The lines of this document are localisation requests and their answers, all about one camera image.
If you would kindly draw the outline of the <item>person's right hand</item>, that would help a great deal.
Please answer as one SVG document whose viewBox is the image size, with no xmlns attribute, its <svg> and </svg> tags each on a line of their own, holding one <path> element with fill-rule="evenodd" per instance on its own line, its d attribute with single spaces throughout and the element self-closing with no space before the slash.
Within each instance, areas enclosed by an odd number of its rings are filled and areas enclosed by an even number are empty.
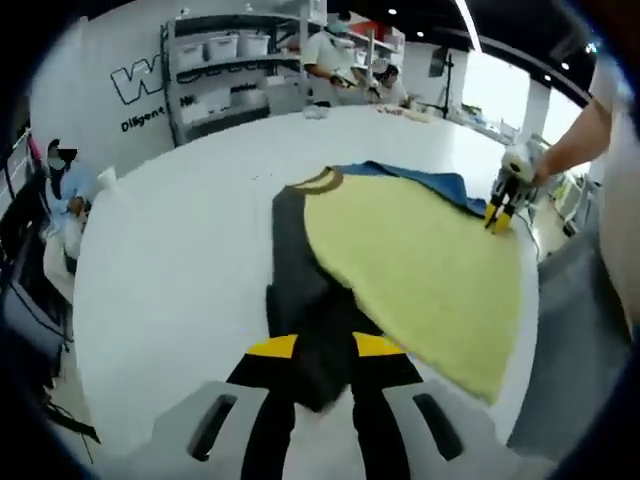
<svg viewBox="0 0 640 480">
<path fill-rule="evenodd" d="M 552 176 L 562 173 L 564 170 L 563 161 L 551 151 L 547 151 L 540 157 L 536 164 L 532 185 L 540 188 L 544 186 Z"/>
</svg>

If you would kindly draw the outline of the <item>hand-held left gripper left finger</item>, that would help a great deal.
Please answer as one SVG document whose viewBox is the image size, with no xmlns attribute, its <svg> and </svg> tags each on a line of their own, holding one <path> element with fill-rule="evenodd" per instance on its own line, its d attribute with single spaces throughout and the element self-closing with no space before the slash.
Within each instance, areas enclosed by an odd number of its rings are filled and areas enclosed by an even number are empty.
<svg viewBox="0 0 640 480">
<path fill-rule="evenodd" d="M 225 382 L 200 387 L 160 415 L 121 479 L 281 479 L 295 424 L 296 334 L 244 354 Z"/>
</svg>

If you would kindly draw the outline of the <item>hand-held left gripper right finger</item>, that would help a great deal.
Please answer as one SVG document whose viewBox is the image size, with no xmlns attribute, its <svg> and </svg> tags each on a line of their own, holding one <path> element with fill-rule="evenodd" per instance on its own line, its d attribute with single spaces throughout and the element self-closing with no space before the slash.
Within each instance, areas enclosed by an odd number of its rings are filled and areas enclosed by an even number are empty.
<svg viewBox="0 0 640 480">
<path fill-rule="evenodd" d="M 353 335 L 354 426 L 369 479 L 544 479 L 543 457 L 500 443 L 482 409 L 425 381 L 388 339 Z"/>
</svg>

